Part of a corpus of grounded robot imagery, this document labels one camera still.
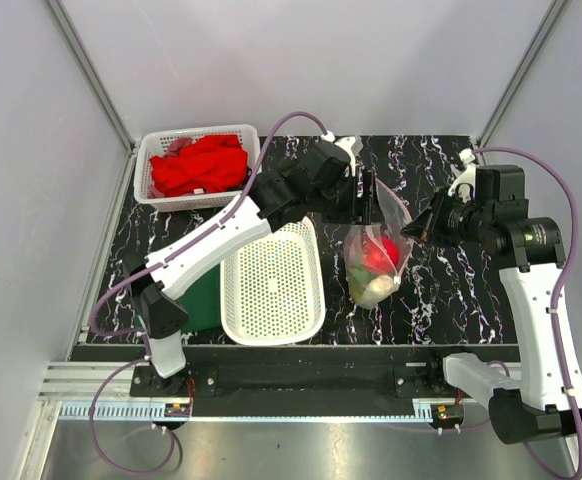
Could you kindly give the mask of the red fake apple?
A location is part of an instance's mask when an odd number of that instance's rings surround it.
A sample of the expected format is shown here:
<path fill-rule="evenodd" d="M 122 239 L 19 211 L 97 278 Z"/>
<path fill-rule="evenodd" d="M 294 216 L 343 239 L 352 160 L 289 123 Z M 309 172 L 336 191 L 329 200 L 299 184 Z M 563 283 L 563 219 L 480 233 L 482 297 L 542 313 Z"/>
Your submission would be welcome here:
<path fill-rule="evenodd" d="M 389 274 L 401 259 L 397 245 L 388 237 L 381 236 L 377 244 L 371 239 L 362 243 L 361 264 L 376 275 Z"/>

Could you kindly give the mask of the clear zip top bag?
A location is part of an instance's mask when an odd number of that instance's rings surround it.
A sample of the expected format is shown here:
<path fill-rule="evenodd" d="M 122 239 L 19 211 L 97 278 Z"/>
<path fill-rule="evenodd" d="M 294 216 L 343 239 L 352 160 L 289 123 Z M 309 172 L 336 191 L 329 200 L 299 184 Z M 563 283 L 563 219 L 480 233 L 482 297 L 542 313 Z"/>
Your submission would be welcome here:
<path fill-rule="evenodd" d="M 399 290 L 413 249 L 402 234 L 412 220 L 402 199 L 378 179 L 369 194 L 361 199 L 362 221 L 349 228 L 343 250 L 349 295 L 368 310 Z"/>

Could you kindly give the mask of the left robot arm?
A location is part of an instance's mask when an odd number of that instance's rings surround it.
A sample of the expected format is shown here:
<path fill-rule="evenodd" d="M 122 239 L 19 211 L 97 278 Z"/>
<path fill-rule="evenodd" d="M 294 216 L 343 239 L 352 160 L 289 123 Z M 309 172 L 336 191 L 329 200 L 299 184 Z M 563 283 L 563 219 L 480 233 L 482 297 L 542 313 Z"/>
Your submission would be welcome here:
<path fill-rule="evenodd" d="M 124 260 L 125 286 L 154 368 L 151 381 L 161 393 L 177 395 L 187 382 L 181 329 L 188 314 L 179 298 L 240 248 L 309 213 L 337 223 L 359 220 L 354 196 L 361 148 L 357 136 L 320 139 L 305 155 L 254 174 L 237 198 L 180 240 L 145 258 Z"/>

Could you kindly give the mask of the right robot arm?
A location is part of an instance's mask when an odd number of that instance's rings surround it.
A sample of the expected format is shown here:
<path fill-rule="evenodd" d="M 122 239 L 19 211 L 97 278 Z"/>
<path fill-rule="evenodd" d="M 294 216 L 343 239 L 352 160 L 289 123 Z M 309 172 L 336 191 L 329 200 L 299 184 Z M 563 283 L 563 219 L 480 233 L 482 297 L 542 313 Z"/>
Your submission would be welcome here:
<path fill-rule="evenodd" d="M 491 256 L 512 311 L 521 377 L 458 353 L 425 371 L 426 387 L 441 397 L 457 388 L 468 394 L 487 409 L 505 444 L 574 435 L 582 429 L 582 374 L 558 283 L 567 263 L 559 227 L 529 217 L 518 166 L 479 166 L 456 183 L 473 196 L 439 189 L 401 232 L 436 247 L 473 243 Z"/>

